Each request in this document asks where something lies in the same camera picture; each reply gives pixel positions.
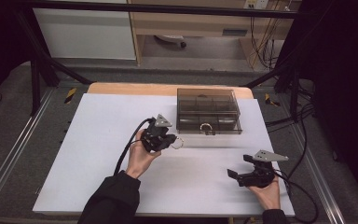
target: white tabletop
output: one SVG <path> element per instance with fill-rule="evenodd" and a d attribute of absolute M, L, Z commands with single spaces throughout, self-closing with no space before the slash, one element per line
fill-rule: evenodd
<path fill-rule="evenodd" d="M 273 151 L 257 100 L 237 99 L 242 134 L 206 136 L 177 134 L 176 96 L 84 94 L 48 178 L 34 205 L 36 213 L 79 215 L 89 197 L 117 160 L 132 133 L 144 120 L 163 115 L 185 146 L 167 148 L 140 177 L 137 216 L 244 217 L 263 212 L 256 197 L 227 176 L 254 170 L 242 155 Z M 128 157 L 121 165 L 127 167 Z M 283 182 L 281 206 L 293 216 Z"/>

